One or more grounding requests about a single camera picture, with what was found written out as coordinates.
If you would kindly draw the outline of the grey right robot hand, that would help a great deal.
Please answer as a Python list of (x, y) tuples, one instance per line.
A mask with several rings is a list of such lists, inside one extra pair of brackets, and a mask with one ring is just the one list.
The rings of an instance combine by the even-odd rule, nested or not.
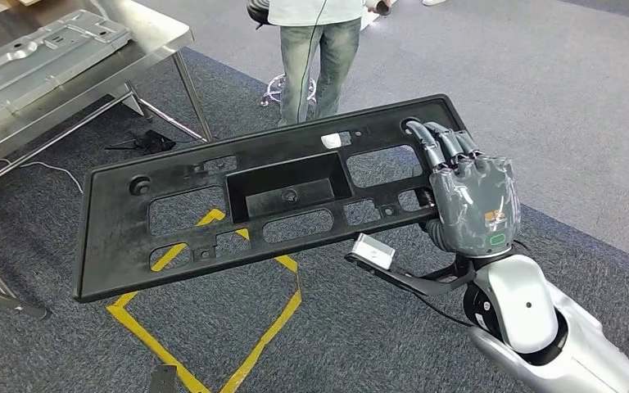
[(484, 154), (466, 130), (409, 120), (428, 161), (439, 217), (426, 232), (443, 251), (471, 258), (508, 252), (521, 223), (512, 161)]

